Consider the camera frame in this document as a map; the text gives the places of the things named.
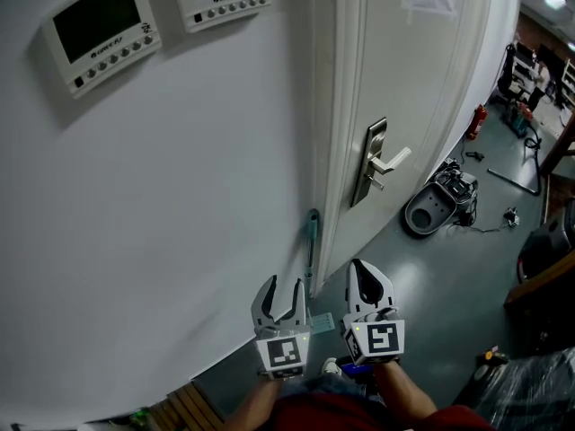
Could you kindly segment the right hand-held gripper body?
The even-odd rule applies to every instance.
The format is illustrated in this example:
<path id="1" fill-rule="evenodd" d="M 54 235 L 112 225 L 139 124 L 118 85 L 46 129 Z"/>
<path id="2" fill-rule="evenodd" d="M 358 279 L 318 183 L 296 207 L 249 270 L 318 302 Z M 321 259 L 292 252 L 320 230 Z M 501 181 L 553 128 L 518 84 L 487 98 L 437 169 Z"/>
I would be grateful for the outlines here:
<path id="1" fill-rule="evenodd" d="M 355 366 L 384 364 L 404 353 L 405 321 L 396 306 L 343 319 L 343 340 Z"/>

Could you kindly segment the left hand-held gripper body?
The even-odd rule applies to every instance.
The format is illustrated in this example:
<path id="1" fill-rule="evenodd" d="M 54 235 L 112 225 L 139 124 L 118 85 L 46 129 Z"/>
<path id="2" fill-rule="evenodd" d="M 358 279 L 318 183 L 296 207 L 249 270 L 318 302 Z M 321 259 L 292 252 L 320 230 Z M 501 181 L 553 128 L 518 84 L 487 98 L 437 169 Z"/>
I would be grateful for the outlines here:
<path id="1" fill-rule="evenodd" d="M 307 316 L 280 321 L 255 318 L 253 322 L 263 374 L 272 380 L 303 375 L 311 338 Z"/>

